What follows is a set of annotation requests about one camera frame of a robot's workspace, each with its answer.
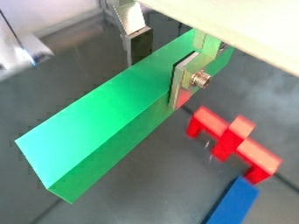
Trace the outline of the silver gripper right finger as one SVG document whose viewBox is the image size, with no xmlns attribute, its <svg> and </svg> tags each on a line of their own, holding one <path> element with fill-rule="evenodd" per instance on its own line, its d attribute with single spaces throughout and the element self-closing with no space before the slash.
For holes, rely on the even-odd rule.
<svg viewBox="0 0 299 224">
<path fill-rule="evenodd" d="M 173 66 L 173 85 L 169 105 L 179 109 L 190 100 L 193 94 L 205 89 L 211 82 L 211 74 L 207 68 L 227 50 L 227 44 L 207 33 L 194 32 L 190 52 Z"/>
</svg>

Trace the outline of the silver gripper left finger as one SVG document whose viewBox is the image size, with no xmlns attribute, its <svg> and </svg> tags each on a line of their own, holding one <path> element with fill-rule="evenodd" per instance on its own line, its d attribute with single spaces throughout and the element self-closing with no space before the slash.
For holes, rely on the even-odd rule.
<svg viewBox="0 0 299 224">
<path fill-rule="evenodd" d="M 142 5 L 135 0 L 99 0 L 107 19 L 120 30 L 127 64 L 132 66 L 152 53 L 154 30 L 146 25 Z"/>
</svg>

